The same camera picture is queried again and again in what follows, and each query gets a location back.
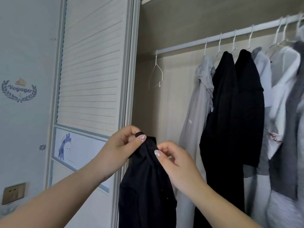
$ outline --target forearm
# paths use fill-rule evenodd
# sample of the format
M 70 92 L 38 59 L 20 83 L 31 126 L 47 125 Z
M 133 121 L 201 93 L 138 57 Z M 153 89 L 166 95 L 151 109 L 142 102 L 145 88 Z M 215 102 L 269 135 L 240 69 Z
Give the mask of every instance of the forearm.
M 211 189 L 203 180 L 189 193 L 213 228 L 261 228 L 245 213 Z
M 77 172 L 0 220 L 0 227 L 64 227 L 99 186 L 102 178 L 98 162 L 93 159 Z

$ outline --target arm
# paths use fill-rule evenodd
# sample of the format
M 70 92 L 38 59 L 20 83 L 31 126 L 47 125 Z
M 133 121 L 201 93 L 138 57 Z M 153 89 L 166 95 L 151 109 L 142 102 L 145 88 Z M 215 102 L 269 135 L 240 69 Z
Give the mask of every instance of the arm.
M 155 155 L 170 180 L 187 195 L 213 228 L 260 228 L 245 213 L 211 189 L 201 177 L 191 156 L 173 142 L 158 145 Z
M 91 193 L 146 140 L 145 135 L 135 138 L 139 131 L 127 126 L 113 134 L 92 161 L 0 220 L 0 228 L 65 227 Z

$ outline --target blue wall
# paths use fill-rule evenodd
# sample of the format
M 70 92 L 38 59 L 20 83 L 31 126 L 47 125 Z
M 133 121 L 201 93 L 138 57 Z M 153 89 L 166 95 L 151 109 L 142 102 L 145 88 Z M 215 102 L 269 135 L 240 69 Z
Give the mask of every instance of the blue wall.
M 0 196 L 3 189 L 28 182 L 25 199 L 0 206 L 0 218 L 38 195 L 45 184 L 51 90 L 54 82 L 61 0 L 0 0 L 0 82 L 22 103 L 0 92 Z M 16 85 L 22 78 L 26 86 Z M 17 92 L 13 87 L 26 88 Z

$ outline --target metal closet rod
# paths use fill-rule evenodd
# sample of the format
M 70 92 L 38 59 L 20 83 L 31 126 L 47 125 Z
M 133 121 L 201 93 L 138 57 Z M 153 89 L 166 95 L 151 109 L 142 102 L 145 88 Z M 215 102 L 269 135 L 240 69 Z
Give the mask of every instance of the metal closet rod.
M 300 18 L 300 15 L 301 14 L 296 14 L 296 15 L 289 16 L 288 17 L 288 24 L 298 22 L 298 20 Z M 282 18 L 282 25 L 285 25 L 286 21 L 287 21 L 286 17 Z M 241 35 L 244 35 L 244 34 L 251 33 L 252 30 L 253 30 L 253 32 L 257 32 L 257 31 L 261 31 L 261 30 L 265 30 L 265 29 L 271 29 L 271 28 L 274 28 L 274 27 L 278 27 L 279 25 L 280 25 L 280 19 L 275 20 L 275 21 L 271 21 L 271 22 L 266 22 L 266 23 L 255 25 L 255 26 L 253 26 L 253 29 L 252 29 L 252 26 L 244 28 L 244 29 L 238 29 L 238 30 L 236 30 L 236 36 L 241 36 Z M 231 31 L 231 32 L 228 32 L 228 33 L 223 33 L 222 34 L 222 40 L 227 39 L 227 38 L 233 38 L 234 35 L 235 35 L 234 30 Z M 186 49 L 186 48 L 189 48 L 189 47 L 202 45 L 202 44 L 205 44 L 207 42 L 207 39 L 208 39 L 208 43 L 216 42 L 216 41 L 219 41 L 220 35 L 216 35 L 216 36 L 212 36 L 212 37 L 208 37 L 208 38 L 204 38 L 204 39 L 199 39 L 197 41 L 187 42 L 187 43 L 180 44 L 180 45 L 175 45 L 175 46 L 168 47 L 168 48 L 165 48 L 165 49 L 160 49 L 160 50 L 157 51 L 157 53 L 158 54 L 168 53 L 168 52 L 172 52 L 172 51 L 176 51 L 176 50 L 180 50 L 180 49 Z

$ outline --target black garment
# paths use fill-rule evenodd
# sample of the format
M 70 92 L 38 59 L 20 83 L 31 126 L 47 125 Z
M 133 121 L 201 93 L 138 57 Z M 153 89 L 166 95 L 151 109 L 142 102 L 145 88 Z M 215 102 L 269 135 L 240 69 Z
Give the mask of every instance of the black garment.
M 119 228 L 176 227 L 177 201 L 169 176 L 154 154 L 156 149 L 156 139 L 147 137 L 131 155 L 120 184 Z
M 297 72 L 297 80 L 286 100 L 286 126 L 283 142 L 269 160 L 269 175 L 272 190 L 297 200 L 299 119 L 296 112 L 304 93 L 304 42 L 296 42 L 293 48 L 300 53 L 301 63 Z
M 244 211 L 243 164 L 258 166 L 264 130 L 264 95 L 251 53 L 241 50 L 234 65 L 224 52 L 212 79 L 213 112 L 200 151 L 207 184 Z M 198 209 L 194 227 L 211 227 Z

